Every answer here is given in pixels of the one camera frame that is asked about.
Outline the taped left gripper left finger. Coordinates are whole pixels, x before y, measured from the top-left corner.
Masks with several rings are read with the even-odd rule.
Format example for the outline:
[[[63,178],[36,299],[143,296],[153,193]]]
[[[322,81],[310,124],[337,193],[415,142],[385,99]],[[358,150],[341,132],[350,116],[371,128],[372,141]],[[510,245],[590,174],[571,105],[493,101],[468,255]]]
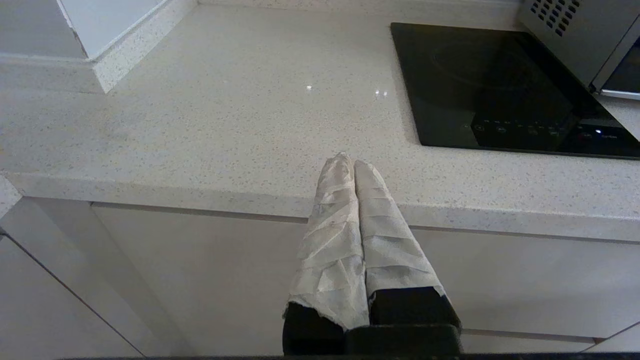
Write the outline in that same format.
[[[346,335],[370,325],[354,162],[343,152],[318,176],[283,313],[286,356],[340,355]]]

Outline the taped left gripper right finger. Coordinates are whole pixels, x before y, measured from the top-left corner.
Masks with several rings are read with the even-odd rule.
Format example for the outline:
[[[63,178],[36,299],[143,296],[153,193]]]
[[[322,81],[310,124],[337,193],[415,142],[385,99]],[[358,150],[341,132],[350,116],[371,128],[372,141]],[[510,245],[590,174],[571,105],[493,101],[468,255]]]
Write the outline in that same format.
[[[373,325],[450,325],[461,321],[379,171],[356,161],[355,190]]]

